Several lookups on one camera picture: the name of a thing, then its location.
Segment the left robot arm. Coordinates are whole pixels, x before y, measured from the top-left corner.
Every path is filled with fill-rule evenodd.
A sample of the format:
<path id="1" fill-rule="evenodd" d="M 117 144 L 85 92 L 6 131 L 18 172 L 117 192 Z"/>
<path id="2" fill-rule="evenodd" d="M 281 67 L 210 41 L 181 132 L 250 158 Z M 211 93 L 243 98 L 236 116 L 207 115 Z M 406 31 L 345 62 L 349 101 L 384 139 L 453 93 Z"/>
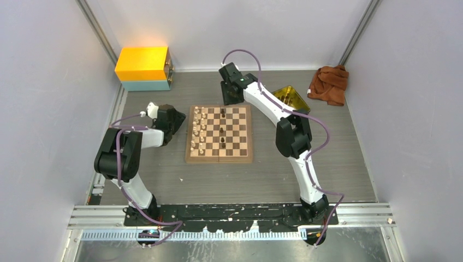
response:
<path id="1" fill-rule="evenodd" d="M 153 225 L 158 221 L 159 209 L 156 197 L 146 188 L 139 174 L 141 153 L 143 149 L 170 143 L 186 115 L 172 105 L 150 102 L 135 116 L 149 118 L 151 125 L 121 125 L 121 119 L 115 120 L 106 130 L 94 160 L 94 169 L 123 193 L 128 200 L 130 217 Z"/>

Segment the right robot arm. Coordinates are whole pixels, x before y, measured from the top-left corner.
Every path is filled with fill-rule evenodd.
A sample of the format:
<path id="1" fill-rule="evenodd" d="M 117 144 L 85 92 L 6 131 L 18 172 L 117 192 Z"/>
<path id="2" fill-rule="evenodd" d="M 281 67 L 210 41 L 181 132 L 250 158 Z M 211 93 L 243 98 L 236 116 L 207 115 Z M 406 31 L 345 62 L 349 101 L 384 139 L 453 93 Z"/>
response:
<path id="1" fill-rule="evenodd" d="M 278 100 L 258 78 L 244 75 L 234 63 L 218 70 L 222 97 L 225 105 L 243 102 L 259 109 L 276 127 L 275 145 L 287 158 L 294 170 L 299 189 L 302 214 L 306 222 L 317 224 L 329 207 L 327 196 L 320 191 L 320 184 L 312 163 L 312 133 L 307 112 L 295 110 Z"/>

